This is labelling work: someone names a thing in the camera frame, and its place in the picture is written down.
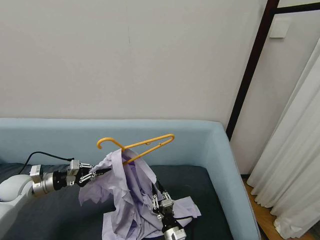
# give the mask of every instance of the light blue sofa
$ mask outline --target light blue sofa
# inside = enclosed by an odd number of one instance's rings
[[[224,128],[200,120],[77,120],[0,118],[0,164],[24,163],[34,151],[97,164],[118,147],[96,142],[113,137],[122,145],[175,134],[175,140],[148,154],[149,165],[192,165],[207,169],[235,240],[258,240],[259,229]],[[138,153],[150,148],[134,148]],[[34,155],[30,164],[65,164]]]

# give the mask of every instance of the dark brown door frame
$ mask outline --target dark brown door frame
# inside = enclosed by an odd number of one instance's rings
[[[250,53],[249,60],[247,62],[241,85],[236,96],[232,113],[229,119],[228,126],[226,128],[226,135],[231,140],[232,134],[234,133],[241,108],[244,104],[251,80],[254,76],[261,52],[264,48],[268,32],[271,27],[271,23],[274,19],[275,14],[286,14],[286,13],[297,13],[320,10],[320,2],[302,4],[297,6],[278,7],[280,0],[268,0],[263,12],[263,16],[259,25],[258,32],[256,34],[253,47]]]

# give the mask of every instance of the wooden floor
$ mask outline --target wooden floor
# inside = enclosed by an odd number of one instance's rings
[[[246,183],[246,179],[243,180],[243,183],[248,193],[256,221],[258,222],[259,226],[262,228],[266,236],[269,238],[269,240],[283,240],[283,238],[279,235],[279,233],[274,227],[274,221],[276,219],[276,216],[270,214],[270,208],[262,207],[255,202],[255,196],[250,194],[253,188]],[[290,239],[315,240],[315,238],[309,232],[307,232],[300,238]]]

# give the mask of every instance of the sofa backrest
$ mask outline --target sofa backrest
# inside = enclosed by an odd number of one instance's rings
[[[35,151],[93,165],[119,147],[99,139],[112,137],[122,145],[173,133],[175,140],[144,157],[149,165],[203,166],[208,152],[208,139],[219,122],[200,120],[80,120],[0,118],[0,163],[24,163]],[[155,146],[133,148],[142,153]],[[35,154],[30,164],[65,164],[63,160]]]

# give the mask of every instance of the sofa armrest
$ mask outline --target sofa armrest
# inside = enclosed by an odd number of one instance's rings
[[[207,141],[205,167],[235,240],[259,240],[260,231],[229,140],[222,126]]]

